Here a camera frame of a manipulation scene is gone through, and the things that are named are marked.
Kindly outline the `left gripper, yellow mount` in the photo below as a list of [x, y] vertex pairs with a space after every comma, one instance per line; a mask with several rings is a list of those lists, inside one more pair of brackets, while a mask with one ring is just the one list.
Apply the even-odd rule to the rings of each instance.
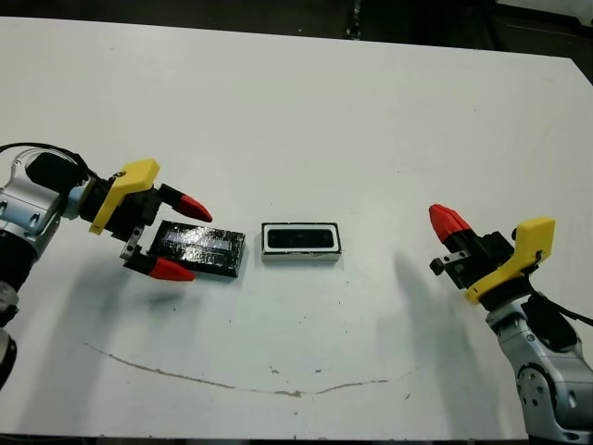
[[192, 282], [196, 276], [181, 264], [146, 255], [139, 246], [144, 229], [157, 217], [161, 200], [183, 216], [205, 223], [213, 221], [203, 204], [166, 184], [159, 188], [160, 199], [154, 187], [158, 172], [154, 159], [142, 159], [124, 165], [108, 179], [93, 181], [79, 216], [90, 223], [90, 233], [101, 235], [107, 231], [124, 243], [120, 256], [126, 268], [157, 280]]

